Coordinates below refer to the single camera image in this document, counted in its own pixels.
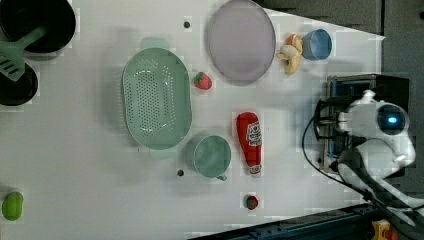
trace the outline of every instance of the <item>ketchup bottle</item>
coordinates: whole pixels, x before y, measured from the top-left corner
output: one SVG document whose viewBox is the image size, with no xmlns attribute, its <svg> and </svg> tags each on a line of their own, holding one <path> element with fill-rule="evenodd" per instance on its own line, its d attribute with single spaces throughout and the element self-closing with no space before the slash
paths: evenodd
<svg viewBox="0 0 424 240">
<path fill-rule="evenodd" d="M 250 174 L 260 177 L 262 134 L 258 116 L 251 112 L 240 114 L 237 117 L 237 133 Z"/>
</svg>

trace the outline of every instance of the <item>mug handle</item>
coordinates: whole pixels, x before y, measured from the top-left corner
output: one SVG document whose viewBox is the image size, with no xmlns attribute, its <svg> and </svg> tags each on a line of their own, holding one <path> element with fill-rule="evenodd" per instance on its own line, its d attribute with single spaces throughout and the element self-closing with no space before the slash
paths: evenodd
<svg viewBox="0 0 424 240">
<path fill-rule="evenodd" d="M 225 175 L 225 173 L 223 173 L 221 176 L 218 176 L 216 178 L 218 178 L 221 181 L 225 181 L 225 180 L 227 180 L 227 175 Z"/>
</svg>

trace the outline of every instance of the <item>strawberry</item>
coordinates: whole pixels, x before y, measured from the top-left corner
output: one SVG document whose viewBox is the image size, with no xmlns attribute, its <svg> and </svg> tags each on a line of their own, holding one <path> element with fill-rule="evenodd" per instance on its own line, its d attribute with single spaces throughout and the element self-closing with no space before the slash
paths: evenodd
<svg viewBox="0 0 424 240">
<path fill-rule="evenodd" d="M 203 90 L 209 90 L 212 87 L 212 80 L 206 73 L 200 72 L 194 78 L 194 86 Z"/>
</svg>

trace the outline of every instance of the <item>green spatula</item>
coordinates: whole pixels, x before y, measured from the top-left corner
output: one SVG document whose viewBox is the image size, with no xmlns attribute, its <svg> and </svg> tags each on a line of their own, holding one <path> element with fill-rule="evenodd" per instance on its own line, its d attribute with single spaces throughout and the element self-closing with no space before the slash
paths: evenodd
<svg viewBox="0 0 424 240">
<path fill-rule="evenodd" d="M 24 50 L 46 34 L 40 26 L 16 42 L 0 41 L 0 73 L 12 81 L 18 81 L 25 73 Z"/>
</svg>

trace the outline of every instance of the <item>blue bowl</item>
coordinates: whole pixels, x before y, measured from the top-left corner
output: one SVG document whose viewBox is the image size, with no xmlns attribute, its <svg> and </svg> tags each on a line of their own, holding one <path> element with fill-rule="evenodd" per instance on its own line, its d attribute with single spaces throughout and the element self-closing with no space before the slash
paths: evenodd
<svg viewBox="0 0 424 240">
<path fill-rule="evenodd" d="M 333 44 L 331 37 L 323 29 L 318 29 L 303 37 L 303 57 L 312 61 L 328 58 Z"/>
</svg>

